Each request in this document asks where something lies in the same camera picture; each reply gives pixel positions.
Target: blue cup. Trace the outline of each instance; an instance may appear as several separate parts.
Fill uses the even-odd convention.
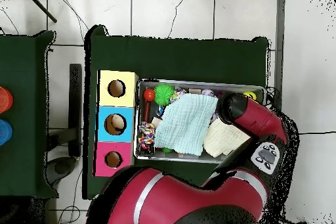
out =
[[[4,120],[0,120],[0,146],[12,137],[12,132],[11,125]]]

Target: hole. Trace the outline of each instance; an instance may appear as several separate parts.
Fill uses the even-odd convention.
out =
[[[123,159],[121,158],[121,154],[118,152],[109,152],[105,155],[105,163],[108,167],[119,167],[122,161]]]
[[[120,114],[108,115],[104,127],[110,135],[121,135],[126,129],[126,119]]]
[[[125,94],[126,86],[121,80],[113,80],[108,84],[108,93],[112,97],[122,97]]]

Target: green spiky ball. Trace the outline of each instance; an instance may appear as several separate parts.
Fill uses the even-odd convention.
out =
[[[155,87],[154,91],[157,105],[166,106],[174,93],[174,88],[167,84],[160,84]]]

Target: light blue towel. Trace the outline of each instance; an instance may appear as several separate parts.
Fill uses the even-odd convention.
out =
[[[207,95],[185,94],[168,105],[156,129],[155,147],[200,156],[217,101]]]

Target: pink block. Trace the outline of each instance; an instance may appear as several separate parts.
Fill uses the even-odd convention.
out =
[[[105,163],[105,156],[109,152],[118,152],[121,155],[122,163],[117,168],[111,168]],[[131,165],[132,143],[126,142],[97,142],[96,151],[96,176],[111,177],[119,169]]]

